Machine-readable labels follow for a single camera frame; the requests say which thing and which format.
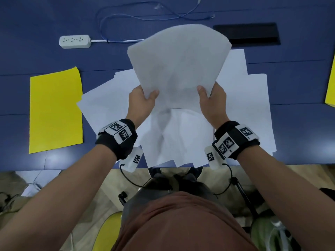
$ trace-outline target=yellow paper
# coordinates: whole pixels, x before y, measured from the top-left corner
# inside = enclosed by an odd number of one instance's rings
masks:
[[[335,107],[335,56],[333,60],[332,70],[329,76],[329,83],[325,103]]]
[[[83,143],[77,67],[30,78],[29,153]]]

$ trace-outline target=blue tabletop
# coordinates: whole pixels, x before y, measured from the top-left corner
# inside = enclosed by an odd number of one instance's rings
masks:
[[[138,0],[0,0],[0,170],[65,169],[88,152],[95,135],[83,117],[84,143],[28,154],[29,78],[77,66],[83,92],[131,69],[128,44],[93,43],[86,49],[62,49],[62,35],[89,34],[100,39],[96,12]],[[197,0],[156,0],[178,13]],[[102,10],[100,16],[127,13],[170,18],[168,10],[141,4]],[[286,164],[335,163],[335,108],[323,104],[335,50],[334,0],[201,0],[192,18],[107,20],[111,39],[146,38],[174,25],[276,22],[281,45],[246,47],[249,74],[266,73],[277,152]]]

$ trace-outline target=pants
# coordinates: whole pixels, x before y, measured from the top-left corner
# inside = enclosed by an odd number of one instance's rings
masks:
[[[212,193],[212,191],[204,183],[198,182],[193,174],[189,173],[184,177],[175,175],[174,177],[179,183],[179,191],[200,196],[219,204],[217,197]],[[174,191],[172,190],[172,186],[170,185],[168,178],[160,173],[156,173],[145,188],[142,188],[136,193],[136,195],[126,202],[123,208],[121,224],[127,220],[131,213],[136,210],[140,210],[142,205],[145,205],[149,201],[172,194],[173,192]]]

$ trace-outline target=power outlet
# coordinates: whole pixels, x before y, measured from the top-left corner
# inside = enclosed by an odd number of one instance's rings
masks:
[[[91,46],[91,39],[88,35],[69,35],[59,38],[59,45],[64,48],[88,48]]]

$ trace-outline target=person's left hand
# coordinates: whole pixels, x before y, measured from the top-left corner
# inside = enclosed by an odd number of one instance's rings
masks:
[[[155,100],[158,95],[159,91],[156,90],[149,95],[148,99],[146,99],[140,85],[135,87],[132,92],[129,93],[129,107],[126,119],[132,120],[135,124],[135,129],[148,118],[155,106]]]

